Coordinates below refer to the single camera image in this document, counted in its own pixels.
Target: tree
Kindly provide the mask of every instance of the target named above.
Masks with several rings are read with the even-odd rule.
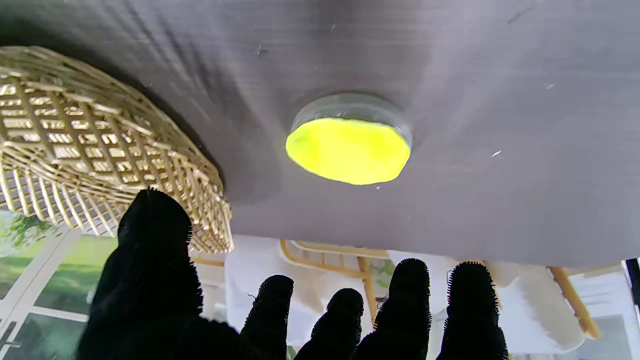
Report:
[[[59,236],[57,226],[33,215],[3,212],[0,215],[0,258],[20,252],[48,236]]]

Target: yellow circle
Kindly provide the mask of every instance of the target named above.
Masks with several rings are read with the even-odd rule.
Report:
[[[287,137],[285,148],[306,171],[353,185],[395,179],[411,153],[391,126],[335,118],[302,124]]]

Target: woven rattan basket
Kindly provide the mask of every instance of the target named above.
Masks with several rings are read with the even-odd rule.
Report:
[[[233,248],[218,171],[144,95],[40,47],[0,47],[0,205],[114,236],[136,193],[173,196],[198,251]]]

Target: glove finger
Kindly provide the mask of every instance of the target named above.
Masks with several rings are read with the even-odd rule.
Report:
[[[283,275],[267,278],[247,316],[241,335],[269,357],[287,355],[287,318],[293,280]]]
[[[329,301],[326,312],[316,322],[309,340],[296,360],[349,360],[360,342],[362,296],[354,289],[341,289]]]
[[[461,263],[449,281],[448,318],[438,360],[506,360],[491,274],[479,263]]]
[[[431,314],[429,272],[424,262],[405,259],[398,264],[374,328],[358,346],[355,359],[426,357]]]

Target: gray table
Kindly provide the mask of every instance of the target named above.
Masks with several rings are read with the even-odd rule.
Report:
[[[637,1],[0,2],[2,44],[108,71],[201,144],[235,233],[562,266],[640,255]],[[296,112],[345,90],[412,124],[391,183],[321,179],[284,152]]]

